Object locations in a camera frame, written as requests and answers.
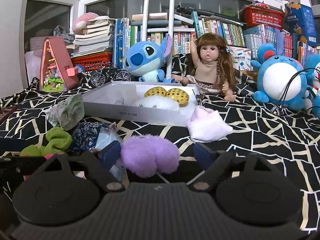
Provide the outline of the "light blue packaged cloth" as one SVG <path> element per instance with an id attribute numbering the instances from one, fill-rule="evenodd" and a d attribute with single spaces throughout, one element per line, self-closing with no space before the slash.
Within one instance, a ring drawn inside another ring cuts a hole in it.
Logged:
<path id="1" fill-rule="evenodd" d="M 113 129 L 101 129 L 98 136 L 95 149 L 102 151 L 107 148 L 106 152 L 99 153 L 99 159 L 103 162 L 104 167 L 109 167 L 110 173 L 121 181 L 122 167 L 118 159 L 120 158 L 122 139 Z"/>

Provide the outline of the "navy floral fabric pouch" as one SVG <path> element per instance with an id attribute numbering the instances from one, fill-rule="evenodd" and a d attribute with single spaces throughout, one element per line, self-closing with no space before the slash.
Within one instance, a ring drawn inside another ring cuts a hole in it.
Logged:
<path id="1" fill-rule="evenodd" d="M 80 124 L 72 134 L 72 149 L 87 151 L 94 148 L 101 129 L 109 129 L 108 124 L 103 122 L 86 122 Z"/>

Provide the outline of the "pale pink soft cloth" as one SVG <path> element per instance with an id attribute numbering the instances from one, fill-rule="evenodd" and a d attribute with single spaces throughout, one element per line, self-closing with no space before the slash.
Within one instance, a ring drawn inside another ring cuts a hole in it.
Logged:
<path id="1" fill-rule="evenodd" d="M 218 111 L 197 106 L 187 123 L 190 138 L 194 142 L 213 142 L 221 140 L 233 132 Z"/>

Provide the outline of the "purple fluffy plush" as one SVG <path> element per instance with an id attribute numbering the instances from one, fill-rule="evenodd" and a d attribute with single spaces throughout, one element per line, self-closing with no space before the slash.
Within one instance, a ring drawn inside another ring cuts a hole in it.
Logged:
<path id="1" fill-rule="evenodd" d="M 157 172 L 175 172 L 179 166 L 180 152 L 169 140 L 147 134 L 123 141 L 120 157 L 125 168 L 140 178 L 148 178 Z"/>

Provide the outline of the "green pink scrunchie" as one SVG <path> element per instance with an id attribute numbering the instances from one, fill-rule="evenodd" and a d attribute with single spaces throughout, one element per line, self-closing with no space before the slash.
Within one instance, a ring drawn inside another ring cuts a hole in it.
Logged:
<path id="1" fill-rule="evenodd" d="M 65 153 L 72 142 L 71 135 L 62 127 L 53 127 L 46 133 L 48 144 L 46 146 L 30 145 L 22 150 L 20 156 L 45 157 L 51 154 Z"/>

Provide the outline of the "pale green fabric hat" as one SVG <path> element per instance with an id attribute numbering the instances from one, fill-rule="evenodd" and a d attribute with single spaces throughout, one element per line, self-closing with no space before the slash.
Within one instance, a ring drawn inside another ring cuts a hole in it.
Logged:
<path id="1" fill-rule="evenodd" d="M 47 121 L 53 127 L 61 127 L 65 131 L 74 128 L 85 116 L 84 102 L 81 94 L 69 96 L 44 111 Z"/>

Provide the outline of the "white shallow cardboard box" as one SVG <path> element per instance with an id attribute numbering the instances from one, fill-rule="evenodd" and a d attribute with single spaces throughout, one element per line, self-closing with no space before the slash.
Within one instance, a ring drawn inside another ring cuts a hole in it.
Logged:
<path id="1" fill-rule="evenodd" d="M 181 89 L 189 96 L 188 102 L 174 110 L 165 102 L 145 104 L 144 94 L 155 87 L 165 90 Z M 152 124 L 186 126 L 198 105 L 198 88 L 179 83 L 111 81 L 82 95 L 85 114 L 101 118 L 149 122 Z"/>

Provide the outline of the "miniature black bicycle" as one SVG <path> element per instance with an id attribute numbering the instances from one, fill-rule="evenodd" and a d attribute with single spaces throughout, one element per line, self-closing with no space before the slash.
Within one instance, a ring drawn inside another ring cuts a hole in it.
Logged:
<path id="1" fill-rule="evenodd" d="M 90 72 L 89 84 L 94 88 L 111 81 L 132 81 L 132 76 L 127 70 L 114 67 L 104 67 Z"/>

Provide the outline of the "black white patterned blanket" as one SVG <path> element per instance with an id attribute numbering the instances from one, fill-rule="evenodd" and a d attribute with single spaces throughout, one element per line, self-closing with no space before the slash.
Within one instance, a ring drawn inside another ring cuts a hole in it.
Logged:
<path id="1" fill-rule="evenodd" d="M 233 128 L 232 134 L 209 142 L 212 150 L 224 150 L 246 156 L 262 155 L 281 170 L 303 193 L 303 207 L 298 217 L 300 228 L 307 232 L 319 229 L 319 119 L 304 112 L 286 111 L 283 115 L 271 111 L 272 104 L 260 105 L 252 99 L 255 83 L 244 74 L 238 76 L 237 98 L 233 103 L 219 96 L 207 95 L 204 107 L 217 110 Z M 45 135 L 51 125 L 45 109 L 70 95 L 90 89 L 88 77 L 80 86 L 68 92 L 45 93 L 30 87 L 20 93 L 1 98 L 1 107 L 18 104 L 19 109 L 1 124 L 4 138 L 24 139 L 32 145 L 45 145 Z M 185 127 L 118 120 L 116 131 L 122 139 L 151 134 L 173 142 L 180 151 L 176 172 L 155 175 L 149 182 L 192 183 L 203 169 L 194 159 L 193 142 Z"/>

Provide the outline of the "white plush with gold sequins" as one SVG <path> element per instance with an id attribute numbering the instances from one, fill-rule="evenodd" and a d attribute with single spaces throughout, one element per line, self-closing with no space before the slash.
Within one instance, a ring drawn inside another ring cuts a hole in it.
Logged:
<path id="1" fill-rule="evenodd" d="M 182 89 L 172 88 L 165 90 L 163 87 L 153 87 L 144 93 L 144 97 L 136 100 L 135 107 L 166 109 L 178 111 L 181 106 L 189 102 L 189 95 Z"/>

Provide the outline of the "brown haired baby doll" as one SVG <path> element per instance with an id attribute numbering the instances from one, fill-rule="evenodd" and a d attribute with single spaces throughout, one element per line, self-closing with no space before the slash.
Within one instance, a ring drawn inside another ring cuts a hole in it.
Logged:
<path id="1" fill-rule="evenodd" d="M 194 64 L 191 73 L 184 77 L 172 75 L 172 78 L 184 86 L 196 85 L 201 94 L 221 94 L 224 100 L 235 101 L 235 69 L 225 39 L 217 34 L 203 34 L 200 38 L 192 34 L 190 52 Z"/>

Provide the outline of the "pink toy house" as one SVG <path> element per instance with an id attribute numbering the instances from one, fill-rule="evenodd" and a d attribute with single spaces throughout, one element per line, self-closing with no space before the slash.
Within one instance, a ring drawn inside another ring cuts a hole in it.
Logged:
<path id="1" fill-rule="evenodd" d="M 78 68 L 72 64 L 63 38 L 45 38 L 39 80 L 44 92 L 68 91 L 78 85 Z"/>

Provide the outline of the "red plastic basket left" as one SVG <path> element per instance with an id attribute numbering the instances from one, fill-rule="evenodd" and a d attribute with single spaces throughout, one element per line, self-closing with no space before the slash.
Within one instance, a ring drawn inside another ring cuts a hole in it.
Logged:
<path id="1" fill-rule="evenodd" d="M 82 72 L 89 73 L 112 66 L 112 59 L 113 54 L 106 51 L 79 57 L 72 57 L 71 61 L 75 67 L 79 66 L 82 69 Z"/>

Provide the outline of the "red plastic basket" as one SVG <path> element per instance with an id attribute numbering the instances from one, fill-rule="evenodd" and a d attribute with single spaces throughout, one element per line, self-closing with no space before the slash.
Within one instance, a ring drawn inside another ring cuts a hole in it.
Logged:
<path id="1" fill-rule="evenodd" d="M 106 51 L 79 57 L 72 57 L 71 61 L 75 67 L 79 66 L 82 69 L 82 72 L 89 73 L 112 66 L 112 59 L 113 54 Z"/>
<path id="2" fill-rule="evenodd" d="M 284 28 L 284 13 L 282 11 L 248 5 L 240 11 L 240 16 L 241 20 L 245 23 L 246 29 L 260 24 L 274 27 L 279 30 Z"/>

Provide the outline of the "blue round plush toy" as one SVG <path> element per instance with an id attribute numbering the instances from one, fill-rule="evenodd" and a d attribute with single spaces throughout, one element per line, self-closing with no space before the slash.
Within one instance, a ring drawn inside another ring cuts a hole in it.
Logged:
<path id="1" fill-rule="evenodd" d="M 277 55 L 269 43 L 259 47 L 257 57 L 251 61 L 252 67 L 258 70 L 257 91 L 253 93 L 253 99 L 294 111 L 303 109 L 307 78 L 302 65 L 291 57 Z"/>

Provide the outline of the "blue Stitch plush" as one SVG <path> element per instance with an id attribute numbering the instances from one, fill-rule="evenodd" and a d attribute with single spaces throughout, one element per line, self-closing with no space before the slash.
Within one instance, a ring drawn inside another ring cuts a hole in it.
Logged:
<path id="1" fill-rule="evenodd" d="M 139 82 L 174 83 L 172 77 L 166 78 L 161 69 L 172 49 L 172 38 L 166 34 L 161 45 L 151 41 L 140 41 L 134 44 L 126 54 L 125 69 Z"/>

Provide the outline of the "stack of white books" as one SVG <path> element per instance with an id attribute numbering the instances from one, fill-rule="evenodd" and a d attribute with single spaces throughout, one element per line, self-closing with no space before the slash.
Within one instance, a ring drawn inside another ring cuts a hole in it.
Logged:
<path id="1" fill-rule="evenodd" d="M 83 29 L 83 34 L 75 34 L 71 56 L 79 57 L 101 52 L 112 52 L 114 42 L 114 20 L 96 17 Z"/>

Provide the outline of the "row of upright books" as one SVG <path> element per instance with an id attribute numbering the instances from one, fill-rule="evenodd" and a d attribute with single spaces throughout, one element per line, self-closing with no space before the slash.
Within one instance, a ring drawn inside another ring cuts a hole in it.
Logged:
<path id="1" fill-rule="evenodd" d="M 237 22 L 232 18 L 221 17 L 221 15 L 204 16 L 201 12 L 192 8 L 187 11 L 189 17 L 174 14 L 174 45 L 172 55 L 190 54 L 191 33 L 197 36 L 203 34 L 217 34 L 222 36 L 231 46 L 234 67 L 239 70 L 252 69 L 249 66 L 250 59 L 256 59 L 258 48 L 269 43 L 274 46 L 277 54 L 294 57 L 301 64 L 305 64 L 306 58 L 312 54 L 319 55 L 319 47 L 315 48 L 303 42 L 299 42 L 297 34 L 284 29 L 269 27 L 264 24 L 246 29 L 245 23 Z M 136 43 L 141 41 L 143 14 L 133 14 L 131 19 L 116 19 L 114 26 L 113 42 L 113 65 L 118 69 L 124 68 L 127 51 Z M 159 27 L 151 23 L 151 13 L 148 20 L 147 41 L 155 42 L 160 46 L 164 36 L 168 34 L 166 21 Z"/>

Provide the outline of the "grey crumpled cloth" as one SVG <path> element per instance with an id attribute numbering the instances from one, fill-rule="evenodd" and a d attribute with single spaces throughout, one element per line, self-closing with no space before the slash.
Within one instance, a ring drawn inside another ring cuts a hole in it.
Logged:
<path id="1" fill-rule="evenodd" d="M 64 40 L 66 45 L 73 44 L 75 36 L 74 34 L 70 34 L 64 30 L 64 28 L 60 25 L 56 26 L 53 30 L 54 37 L 61 37 Z"/>

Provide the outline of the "pink mushroom plush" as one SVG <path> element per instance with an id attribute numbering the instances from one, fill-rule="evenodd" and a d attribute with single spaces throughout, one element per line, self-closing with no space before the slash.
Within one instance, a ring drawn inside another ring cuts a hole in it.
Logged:
<path id="1" fill-rule="evenodd" d="M 73 21 L 72 32 L 74 34 L 83 34 L 83 29 L 89 24 L 90 20 L 93 20 L 98 16 L 98 14 L 95 14 L 93 12 L 88 12 L 81 15 Z"/>

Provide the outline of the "red plastic basket right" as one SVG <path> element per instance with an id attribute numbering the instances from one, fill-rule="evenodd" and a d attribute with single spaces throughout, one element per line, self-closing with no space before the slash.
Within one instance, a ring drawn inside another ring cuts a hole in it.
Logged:
<path id="1" fill-rule="evenodd" d="M 240 16 L 241 20 L 245 23 L 246 29 L 260 24 L 274 27 L 279 30 L 284 28 L 284 13 L 282 11 L 248 5 L 240 11 Z"/>

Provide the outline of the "blue cardboard box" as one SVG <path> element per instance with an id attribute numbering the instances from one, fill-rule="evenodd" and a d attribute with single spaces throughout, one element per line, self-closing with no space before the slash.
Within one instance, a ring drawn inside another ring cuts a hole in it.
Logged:
<path id="1" fill-rule="evenodd" d="M 285 18 L 289 31 L 296 33 L 299 42 L 317 46 L 317 31 L 312 8 L 300 3 L 285 5 Z"/>

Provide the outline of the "white metal ladder frame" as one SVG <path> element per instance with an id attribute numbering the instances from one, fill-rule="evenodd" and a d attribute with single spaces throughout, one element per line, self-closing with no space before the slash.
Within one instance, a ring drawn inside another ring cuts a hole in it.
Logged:
<path id="1" fill-rule="evenodd" d="M 171 38 L 174 37 L 174 13 L 175 13 L 175 0 L 169 0 L 169 12 L 167 13 L 166 20 L 164 19 L 164 14 L 161 12 L 151 13 L 151 23 L 155 26 L 159 27 L 160 25 L 164 25 L 166 21 L 166 25 L 168 26 L 168 34 Z M 148 31 L 148 20 L 149 20 L 149 0 L 144 0 L 143 5 L 143 18 L 142 18 L 142 29 L 141 33 L 141 41 L 147 40 Z"/>

